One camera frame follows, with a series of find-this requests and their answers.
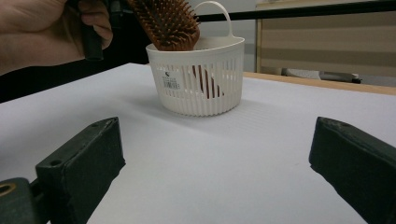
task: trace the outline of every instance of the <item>plastic basket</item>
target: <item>plastic basket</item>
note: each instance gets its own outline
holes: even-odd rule
[[[236,107],[242,95],[245,39],[233,36],[227,10],[212,4],[227,19],[228,36],[200,37],[194,50],[160,51],[146,47],[161,103],[183,115],[212,116]]]

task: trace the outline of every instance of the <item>table surface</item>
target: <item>table surface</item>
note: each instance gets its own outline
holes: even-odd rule
[[[89,223],[364,223],[310,168],[315,123],[338,119],[396,146],[394,90],[255,76],[245,73],[240,105],[207,118],[165,109],[150,67],[132,63],[2,103],[0,179],[33,181],[76,133],[119,117],[126,166]]]

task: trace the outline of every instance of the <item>wall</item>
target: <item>wall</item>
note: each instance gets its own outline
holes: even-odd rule
[[[204,2],[205,0],[190,0],[192,7]],[[256,7],[256,0],[216,0],[222,4],[229,13],[241,11],[253,11]],[[215,6],[202,6],[197,9],[197,15],[219,14],[221,11]],[[244,70],[254,72],[255,70],[255,36],[256,22],[251,21],[232,21],[233,35],[245,38],[245,60]],[[228,34],[226,21],[203,22],[200,25],[202,36],[220,36]]]

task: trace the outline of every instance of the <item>wooden hairbrush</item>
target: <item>wooden hairbrush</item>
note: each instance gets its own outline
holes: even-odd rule
[[[193,50],[199,39],[197,19],[184,0],[128,0],[140,25],[158,50]]]

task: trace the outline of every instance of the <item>barcode label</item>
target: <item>barcode label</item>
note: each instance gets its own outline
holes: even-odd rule
[[[163,85],[165,86],[165,88],[172,89],[172,90],[180,89],[180,85],[177,84],[177,82],[175,80],[164,80]]]
[[[183,90],[183,78],[181,74],[175,71],[163,71],[163,87],[172,91]]]

